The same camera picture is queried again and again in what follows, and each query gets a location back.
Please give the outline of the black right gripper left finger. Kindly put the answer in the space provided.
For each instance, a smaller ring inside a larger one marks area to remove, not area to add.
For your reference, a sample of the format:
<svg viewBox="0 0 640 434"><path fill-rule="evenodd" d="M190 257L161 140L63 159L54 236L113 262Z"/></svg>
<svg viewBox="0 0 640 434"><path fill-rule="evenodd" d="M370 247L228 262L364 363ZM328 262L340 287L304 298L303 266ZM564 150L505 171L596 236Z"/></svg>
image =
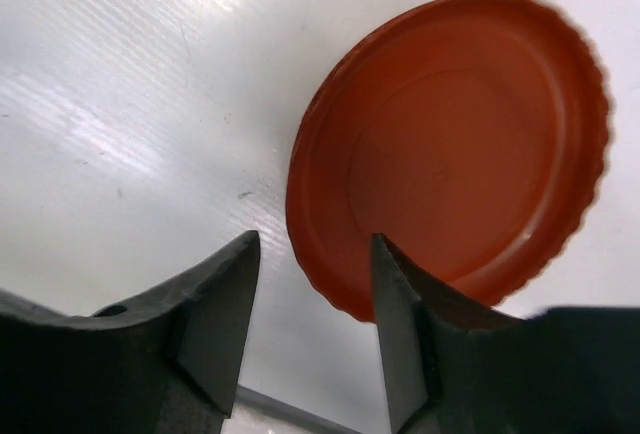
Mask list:
<svg viewBox="0 0 640 434"><path fill-rule="evenodd" d="M231 416L260 267L249 230L89 317L1 295L5 433L217 433Z"/></svg>

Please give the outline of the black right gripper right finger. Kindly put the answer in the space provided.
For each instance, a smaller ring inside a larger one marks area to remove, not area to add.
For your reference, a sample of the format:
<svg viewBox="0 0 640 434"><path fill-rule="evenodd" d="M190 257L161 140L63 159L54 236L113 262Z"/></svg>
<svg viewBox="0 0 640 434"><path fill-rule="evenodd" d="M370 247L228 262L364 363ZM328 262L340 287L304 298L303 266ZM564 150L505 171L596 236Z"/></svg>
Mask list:
<svg viewBox="0 0 640 434"><path fill-rule="evenodd" d="M395 433L635 433L639 312L555 307L519 319L419 268L386 236L371 278Z"/></svg>

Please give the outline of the orange fluted plate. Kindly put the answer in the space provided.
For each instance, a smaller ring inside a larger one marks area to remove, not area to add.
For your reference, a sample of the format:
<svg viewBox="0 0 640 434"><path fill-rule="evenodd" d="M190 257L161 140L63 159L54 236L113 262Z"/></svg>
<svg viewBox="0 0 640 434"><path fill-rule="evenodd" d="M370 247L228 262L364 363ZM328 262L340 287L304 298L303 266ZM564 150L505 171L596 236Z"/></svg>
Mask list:
<svg viewBox="0 0 640 434"><path fill-rule="evenodd" d="M581 226L611 106L594 48L539 0L434 0L356 44L293 145L286 224L311 285L374 318L370 242L494 306Z"/></svg>

